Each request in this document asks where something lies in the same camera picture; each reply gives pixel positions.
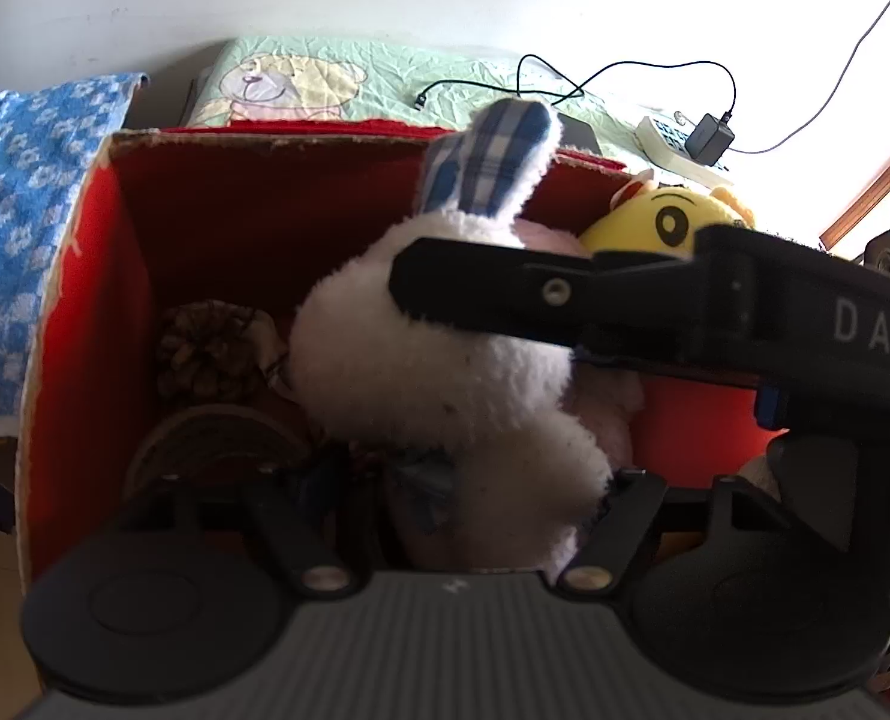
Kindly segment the brown bear plush toy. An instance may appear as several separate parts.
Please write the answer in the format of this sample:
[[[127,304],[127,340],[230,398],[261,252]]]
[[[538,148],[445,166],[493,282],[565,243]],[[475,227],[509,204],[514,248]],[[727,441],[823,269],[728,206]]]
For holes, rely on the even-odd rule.
[[[287,343],[263,310],[214,299],[164,310],[149,358],[152,431],[126,472],[126,491],[164,473],[149,449],[187,416],[255,418],[305,447],[312,429],[285,383],[285,361]]]

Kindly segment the red cardboard box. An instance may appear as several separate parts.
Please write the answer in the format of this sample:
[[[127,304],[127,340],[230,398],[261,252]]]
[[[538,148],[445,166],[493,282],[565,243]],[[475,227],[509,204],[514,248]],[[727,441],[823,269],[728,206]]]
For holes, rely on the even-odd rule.
[[[120,132],[100,149],[77,193],[70,229],[48,280],[27,376],[19,439],[20,564],[34,583],[95,535],[120,507],[133,458],[152,426],[152,348],[172,305],[201,299],[266,310],[279,322],[313,283],[360,254],[413,210],[427,148],[443,130],[395,122],[234,125],[219,130]],[[525,218],[582,232],[603,218],[626,174],[603,158],[559,151]],[[645,413],[632,422],[635,463],[674,486],[707,488],[764,452],[774,435],[756,426],[754,390],[721,387],[720,372],[679,383],[685,353],[712,361],[724,332],[696,298],[647,288],[634,304],[606,298],[619,338],[646,341]],[[367,481],[333,472],[299,515],[324,546],[324,527],[347,512],[352,556],[435,566],[403,484],[372,468]],[[445,557],[439,566],[445,566]]]

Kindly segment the black charger adapter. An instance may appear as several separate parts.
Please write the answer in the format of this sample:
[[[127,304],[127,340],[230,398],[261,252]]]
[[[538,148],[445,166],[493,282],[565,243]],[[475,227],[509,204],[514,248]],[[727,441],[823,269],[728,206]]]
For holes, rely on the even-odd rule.
[[[702,120],[692,128],[689,137],[685,138],[685,153],[689,154],[694,163],[704,166],[715,166],[731,143],[735,133],[730,127],[731,114],[725,112],[720,117],[705,114]]]

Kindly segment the white power strip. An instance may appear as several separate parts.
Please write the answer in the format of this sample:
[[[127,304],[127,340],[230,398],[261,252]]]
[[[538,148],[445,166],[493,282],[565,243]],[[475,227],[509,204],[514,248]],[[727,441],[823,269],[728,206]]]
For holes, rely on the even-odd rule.
[[[644,115],[634,135],[645,156],[666,172],[707,188],[730,187],[730,172],[726,167],[706,166],[692,160],[685,149],[687,133],[674,119],[663,114]]]

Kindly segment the white bunny plush toy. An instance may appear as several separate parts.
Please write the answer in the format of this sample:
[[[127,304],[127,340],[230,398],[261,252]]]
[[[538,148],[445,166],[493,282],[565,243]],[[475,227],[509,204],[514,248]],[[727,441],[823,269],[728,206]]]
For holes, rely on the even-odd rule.
[[[328,434],[447,465],[445,522],[420,543],[442,566],[555,577],[612,472],[632,463],[637,374],[578,364],[564,346],[411,319],[388,289],[396,255],[422,238],[580,252],[569,234],[516,219],[561,137],[547,104],[505,98],[434,140],[411,218],[318,281],[290,330],[290,385]]]

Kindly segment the yellow tiger plush toy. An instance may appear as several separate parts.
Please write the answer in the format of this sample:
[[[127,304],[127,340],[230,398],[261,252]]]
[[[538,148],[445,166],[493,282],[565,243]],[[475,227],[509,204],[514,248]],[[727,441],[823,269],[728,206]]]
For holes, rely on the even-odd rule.
[[[724,224],[754,229],[753,211],[730,188],[692,190],[660,184],[647,169],[635,174],[609,200],[608,213],[578,238],[591,254],[603,250],[687,257],[702,227]]]

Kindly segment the black smartphone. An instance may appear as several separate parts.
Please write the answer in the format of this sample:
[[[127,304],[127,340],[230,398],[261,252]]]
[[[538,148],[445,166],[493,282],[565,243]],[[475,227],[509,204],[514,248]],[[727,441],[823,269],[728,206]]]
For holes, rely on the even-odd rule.
[[[593,154],[593,156],[601,156],[600,144],[596,140],[595,130],[590,124],[584,121],[578,121],[575,117],[559,112],[557,119],[562,125],[561,146],[570,151],[578,151],[578,153]]]

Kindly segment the green cartoon bed sheet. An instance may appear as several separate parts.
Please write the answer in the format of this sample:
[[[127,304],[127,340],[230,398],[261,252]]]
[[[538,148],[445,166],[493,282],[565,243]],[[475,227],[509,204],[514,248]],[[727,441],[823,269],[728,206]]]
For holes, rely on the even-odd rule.
[[[668,184],[703,187],[655,166],[635,140],[635,127],[644,115],[673,115],[635,106],[609,107],[588,89],[575,94],[572,83],[534,57],[477,57],[458,49],[336,37],[237,37],[222,47],[201,76],[185,124],[392,119],[458,130],[478,109],[513,93],[544,99],[559,112],[590,124],[601,156],[629,171],[651,169]],[[676,122],[687,133],[684,124]]]

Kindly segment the blue patterned towel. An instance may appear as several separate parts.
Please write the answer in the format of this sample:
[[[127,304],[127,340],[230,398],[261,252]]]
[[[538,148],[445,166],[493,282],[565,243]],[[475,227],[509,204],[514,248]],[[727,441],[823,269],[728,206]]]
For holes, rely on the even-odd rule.
[[[45,284],[77,193],[147,82],[118,73],[0,93],[0,439],[19,432]]]

